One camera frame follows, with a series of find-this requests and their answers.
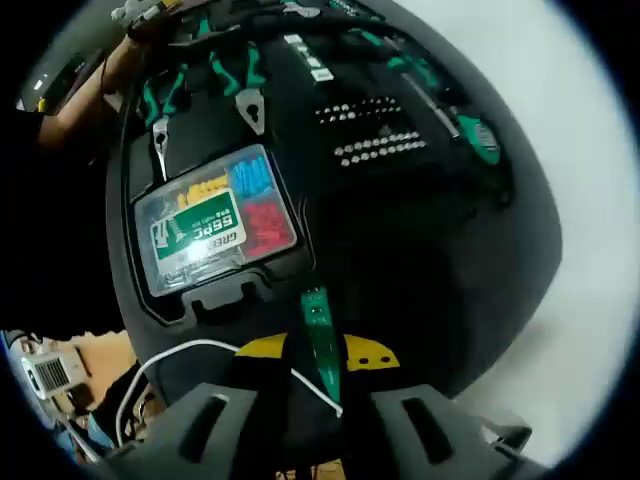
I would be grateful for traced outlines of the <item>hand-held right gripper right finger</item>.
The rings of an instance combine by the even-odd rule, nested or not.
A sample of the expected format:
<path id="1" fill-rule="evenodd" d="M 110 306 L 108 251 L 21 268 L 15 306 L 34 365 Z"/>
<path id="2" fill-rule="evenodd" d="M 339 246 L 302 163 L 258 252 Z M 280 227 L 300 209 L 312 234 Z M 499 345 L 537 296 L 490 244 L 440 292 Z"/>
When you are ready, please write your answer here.
<path id="1" fill-rule="evenodd" d="M 467 413 L 427 384 L 344 397 L 348 479 L 542 479 L 531 430 Z"/>

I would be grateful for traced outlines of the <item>person's left hand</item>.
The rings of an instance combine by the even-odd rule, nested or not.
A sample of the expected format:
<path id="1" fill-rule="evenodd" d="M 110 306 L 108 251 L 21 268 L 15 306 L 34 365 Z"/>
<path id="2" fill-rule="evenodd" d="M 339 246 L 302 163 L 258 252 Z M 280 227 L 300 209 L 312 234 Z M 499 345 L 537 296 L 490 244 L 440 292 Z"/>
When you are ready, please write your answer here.
<path id="1" fill-rule="evenodd" d="M 136 48 L 146 48 L 154 43 L 156 25 L 153 19 L 139 17 L 133 20 L 126 30 L 126 37 Z"/>

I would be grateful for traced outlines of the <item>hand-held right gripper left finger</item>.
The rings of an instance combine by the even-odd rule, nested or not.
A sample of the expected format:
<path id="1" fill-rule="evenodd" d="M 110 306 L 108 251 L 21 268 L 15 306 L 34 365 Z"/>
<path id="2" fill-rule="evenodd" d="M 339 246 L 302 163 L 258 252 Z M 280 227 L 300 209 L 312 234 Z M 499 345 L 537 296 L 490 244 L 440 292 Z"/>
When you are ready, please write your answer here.
<path id="1" fill-rule="evenodd" d="M 101 479 L 272 479 L 286 470 L 285 403 L 260 390 L 201 383 L 152 422 L 142 442 L 99 461 Z"/>

